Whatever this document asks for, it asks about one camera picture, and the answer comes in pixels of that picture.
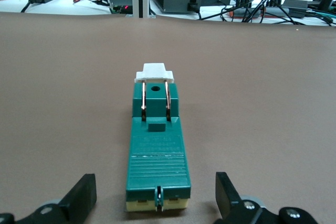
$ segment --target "metal screw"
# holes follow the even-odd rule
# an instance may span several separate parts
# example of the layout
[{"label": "metal screw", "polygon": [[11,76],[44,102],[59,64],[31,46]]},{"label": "metal screw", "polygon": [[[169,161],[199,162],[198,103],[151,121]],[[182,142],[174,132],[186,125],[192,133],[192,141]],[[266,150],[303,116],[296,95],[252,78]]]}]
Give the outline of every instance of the metal screw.
[{"label": "metal screw", "polygon": [[300,218],[300,214],[294,209],[287,209],[286,212],[292,218],[295,218],[295,219]]},{"label": "metal screw", "polygon": [[45,215],[45,214],[49,213],[50,211],[52,211],[52,208],[51,207],[46,207],[46,208],[41,210],[41,214]]},{"label": "metal screw", "polygon": [[256,208],[255,205],[251,201],[245,201],[244,206],[249,210],[253,210]]}]

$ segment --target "yellow foam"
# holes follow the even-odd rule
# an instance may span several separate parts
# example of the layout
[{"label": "yellow foam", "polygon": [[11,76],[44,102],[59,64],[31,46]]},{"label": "yellow foam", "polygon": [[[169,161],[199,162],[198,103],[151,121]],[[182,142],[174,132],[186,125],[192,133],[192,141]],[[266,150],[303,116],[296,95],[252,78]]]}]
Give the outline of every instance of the yellow foam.
[{"label": "yellow foam", "polygon": [[[170,209],[184,209],[188,206],[189,199],[166,199],[163,201],[162,211]],[[128,212],[135,211],[156,211],[154,200],[146,201],[127,201],[126,209]]]}]

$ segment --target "white plastic cap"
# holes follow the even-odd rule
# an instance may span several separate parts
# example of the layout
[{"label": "white plastic cap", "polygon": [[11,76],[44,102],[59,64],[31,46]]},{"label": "white plastic cap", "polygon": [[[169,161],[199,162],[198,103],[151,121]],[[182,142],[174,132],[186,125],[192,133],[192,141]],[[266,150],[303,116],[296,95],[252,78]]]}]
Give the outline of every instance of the white plastic cap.
[{"label": "white plastic cap", "polygon": [[172,71],[166,71],[164,63],[145,63],[142,72],[136,72],[134,82],[174,82]]}]

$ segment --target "small green tab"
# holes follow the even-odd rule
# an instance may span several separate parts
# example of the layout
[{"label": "small green tab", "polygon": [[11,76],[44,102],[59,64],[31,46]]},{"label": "small green tab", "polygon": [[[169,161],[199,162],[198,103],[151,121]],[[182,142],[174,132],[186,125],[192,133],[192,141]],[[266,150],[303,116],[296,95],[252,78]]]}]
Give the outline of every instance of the small green tab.
[{"label": "small green tab", "polygon": [[163,83],[146,85],[146,117],[166,117],[167,97]]},{"label": "small green tab", "polygon": [[166,118],[147,118],[146,122],[149,132],[163,132],[166,130]]}]

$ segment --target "round hole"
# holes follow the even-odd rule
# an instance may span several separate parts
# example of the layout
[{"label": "round hole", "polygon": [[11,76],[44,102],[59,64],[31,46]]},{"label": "round hole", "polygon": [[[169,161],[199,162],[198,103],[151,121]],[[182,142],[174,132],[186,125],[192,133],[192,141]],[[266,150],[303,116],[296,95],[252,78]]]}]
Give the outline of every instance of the round hole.
[{"label": "round hole", "polygon": [[45,214],[49,213],[50,211],[52,211],[52,208],[51,207],[46,207],[46,208],[41,210],[41,214],[45,215]]},{"label": "round hole", "polygon": [[159,86],[153,86],[153,87],[151,88],[151,90],[153,90],[153,91],[159,91],[159,90],[160,90],[160,87],[159,87]]}]

